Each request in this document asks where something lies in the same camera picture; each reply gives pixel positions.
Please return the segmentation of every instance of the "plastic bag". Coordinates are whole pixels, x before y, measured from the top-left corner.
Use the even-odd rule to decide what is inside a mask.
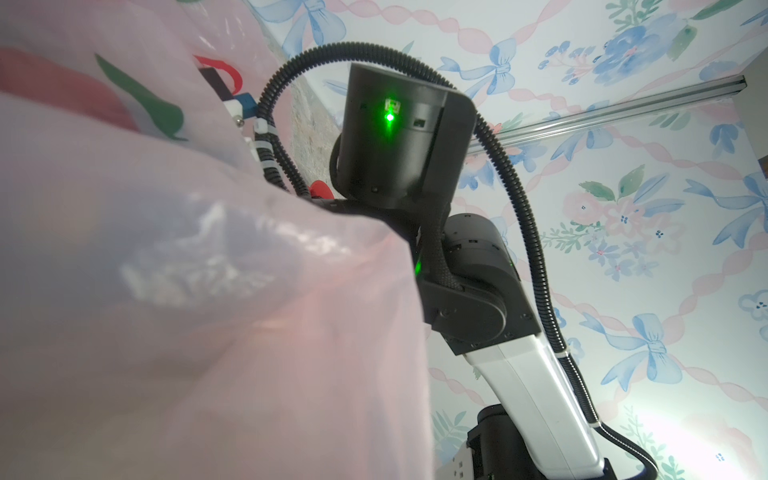
[[[431,478],[405,242],[244,173],[162,12],[43,7],[0,8],[0,478]]]
[[[0,5],[0,91],[202,151],[253,158],[197,71],[258,99],[279,65],[238,0],[10,0]],[[275,120],[290,149],[290,93]]]

